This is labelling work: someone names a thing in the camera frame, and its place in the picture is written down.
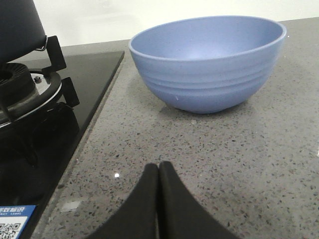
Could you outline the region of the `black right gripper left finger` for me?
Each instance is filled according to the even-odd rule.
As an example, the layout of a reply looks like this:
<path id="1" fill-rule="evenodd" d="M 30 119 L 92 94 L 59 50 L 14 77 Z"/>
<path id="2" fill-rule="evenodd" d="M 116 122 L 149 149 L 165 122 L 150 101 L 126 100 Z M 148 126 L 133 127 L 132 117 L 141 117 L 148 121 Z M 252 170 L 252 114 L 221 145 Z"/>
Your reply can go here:
<path id="1" fill-rule="evenodd" d="M 89 239 L 154 239 L 159 185 L 158 167 L 149 163 L 124 203 Z"/>

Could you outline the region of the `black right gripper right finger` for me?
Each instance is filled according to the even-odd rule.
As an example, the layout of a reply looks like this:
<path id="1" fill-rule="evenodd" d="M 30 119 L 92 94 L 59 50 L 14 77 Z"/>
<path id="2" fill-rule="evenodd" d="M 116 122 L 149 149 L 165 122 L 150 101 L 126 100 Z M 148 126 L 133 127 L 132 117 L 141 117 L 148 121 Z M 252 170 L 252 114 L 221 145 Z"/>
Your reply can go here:
<path id="1" fill-rule="evenodd" d="M 236 239 L 192 196 L 169 161 L 159 165 L 161 239 Z"/>

